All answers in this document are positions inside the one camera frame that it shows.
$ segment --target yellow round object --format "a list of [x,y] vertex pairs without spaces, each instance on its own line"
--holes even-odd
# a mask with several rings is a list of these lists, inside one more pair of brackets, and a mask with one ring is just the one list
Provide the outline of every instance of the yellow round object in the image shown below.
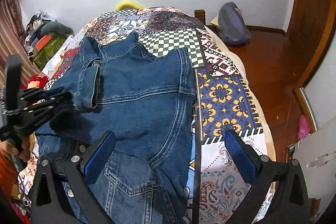
[[143,9],[143,7],[140,4],[138,4],[134,1],[124,0],[124,1],[119,2],[114,10],[115,11],[125,10],[125,8],[128,8],[128,9]]

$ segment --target pink shoe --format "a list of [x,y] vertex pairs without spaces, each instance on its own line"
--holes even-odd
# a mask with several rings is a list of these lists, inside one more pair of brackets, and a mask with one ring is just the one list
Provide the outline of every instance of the pink shoe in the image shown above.
[[307,137],[310,133],[310,127],[308,125],[307,119],[305,115],[302,115],[299,118],[299,132],[297,133],[298,140],[302,140]]

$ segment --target human hand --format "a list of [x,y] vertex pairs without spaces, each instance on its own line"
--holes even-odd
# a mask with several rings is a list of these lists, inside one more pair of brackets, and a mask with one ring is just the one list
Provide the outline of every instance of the human hand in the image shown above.
[[23,151],[19,153],[19,151],[9,142],[0,141],[0,152],[6,159],[11,161],[10,155],[19,155],[20,159],[22,159],[23,161],[28,161],[30,158],[30,152],[34,148],[34,135],[31,134],[29,137],[22,138],[21,147]]

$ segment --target screw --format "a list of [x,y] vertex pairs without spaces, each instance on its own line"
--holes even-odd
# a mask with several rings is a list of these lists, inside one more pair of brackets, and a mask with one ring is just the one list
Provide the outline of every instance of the screw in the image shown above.
[[71,158],[71,161],[72,162],[78,162],[79,161],[79,156],[73,156],[72,158]]
[[85,145],[81,145],[81,146],[79,147],[79,151],[81,151],[82,153],[84,153],[85,150],[86,150]]
[[48,163],[49,163],[48,160],[43,160],[43,161],[41,162],[41,165],[42,165],[42,166],[46,166]]
[[268,161],[269,161],[269,157],[266,156],[266,155],[261,155],[261,156],[260,156],[260,159],[261,159],[262,161],[264,161],[264,162],[268,162]]
[[74,194],[73,194],[73,192],[72,192],[71,189],[68,190],[68,196],[69,196],[70,198],[73,198],[73,197],[74,197]]
[[292,164],[295,165],[295,166],[298,166],[298,165],[299,165],[299,162],[298,162],[298,160],[296,160],[296,159],[292,159]]

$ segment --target orange box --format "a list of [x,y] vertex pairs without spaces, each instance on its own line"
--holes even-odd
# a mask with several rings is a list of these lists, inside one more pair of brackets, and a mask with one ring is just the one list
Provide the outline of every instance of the orange box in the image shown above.
[[44,47],[44,45],[46,45],[51,39],[52,39],[51,35],[46,34],[36,43],[34,49],[37,49],[37,51],[41,50]]

